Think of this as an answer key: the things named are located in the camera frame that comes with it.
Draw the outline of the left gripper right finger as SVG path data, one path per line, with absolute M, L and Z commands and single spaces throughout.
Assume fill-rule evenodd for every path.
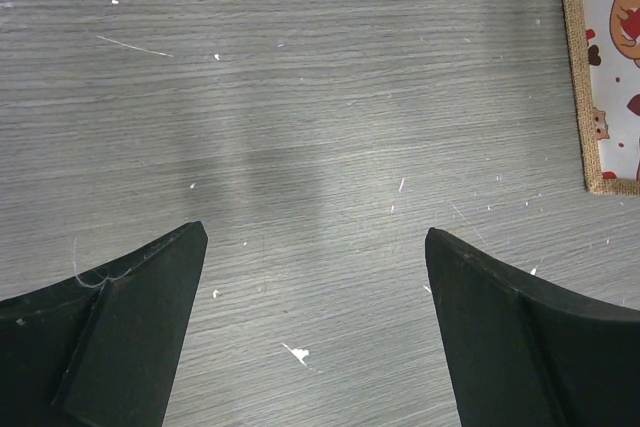
M 462 425 L 638 425 L 638 311 L 436 228 L 425 259 Z

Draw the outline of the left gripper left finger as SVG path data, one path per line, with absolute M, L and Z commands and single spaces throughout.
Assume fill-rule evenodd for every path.
M 207 242 L 189 222 L 2 301 L 2 425 L 162 425 Z

